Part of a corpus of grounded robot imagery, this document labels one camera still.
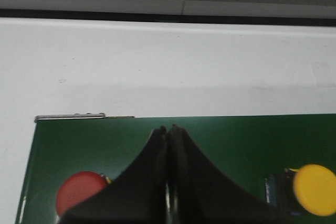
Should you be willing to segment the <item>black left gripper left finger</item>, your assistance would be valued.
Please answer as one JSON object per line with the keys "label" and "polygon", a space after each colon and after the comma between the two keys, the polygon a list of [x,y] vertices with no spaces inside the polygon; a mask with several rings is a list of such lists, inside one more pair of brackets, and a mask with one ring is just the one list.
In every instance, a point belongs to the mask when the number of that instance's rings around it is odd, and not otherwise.
{"label": "black left gripper left finger", "polygon": [[167,130],[154,129],[140,154],[106,188],[67,210],[60,223],[166,223]]}

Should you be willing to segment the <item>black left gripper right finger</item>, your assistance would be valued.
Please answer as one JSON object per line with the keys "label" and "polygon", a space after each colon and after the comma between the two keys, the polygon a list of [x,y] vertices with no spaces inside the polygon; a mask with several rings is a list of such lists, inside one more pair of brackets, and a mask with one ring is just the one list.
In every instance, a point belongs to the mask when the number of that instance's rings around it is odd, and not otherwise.
{"label": "black left gripper right finger", "polygon": [[288,223],[286,214],[222,173],[187,130],[168,131],[169,184],[180,223]]}

